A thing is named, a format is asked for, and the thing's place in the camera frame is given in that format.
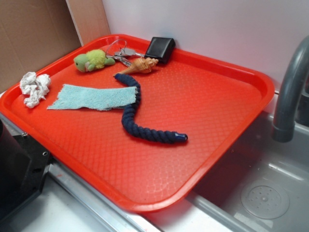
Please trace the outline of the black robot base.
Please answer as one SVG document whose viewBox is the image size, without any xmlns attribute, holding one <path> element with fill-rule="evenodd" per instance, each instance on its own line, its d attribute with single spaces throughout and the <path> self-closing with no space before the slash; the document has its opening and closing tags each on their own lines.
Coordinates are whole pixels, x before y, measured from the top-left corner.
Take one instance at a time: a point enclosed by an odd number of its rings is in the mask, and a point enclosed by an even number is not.
<svg viewBox="0 0 309 232">
<path fill-rule="evenodd" d="M 30 135 L 11 135 L 0 123 L 0 222 L 3 223 L 43 189 L 50 152 Z"/>
</svg>

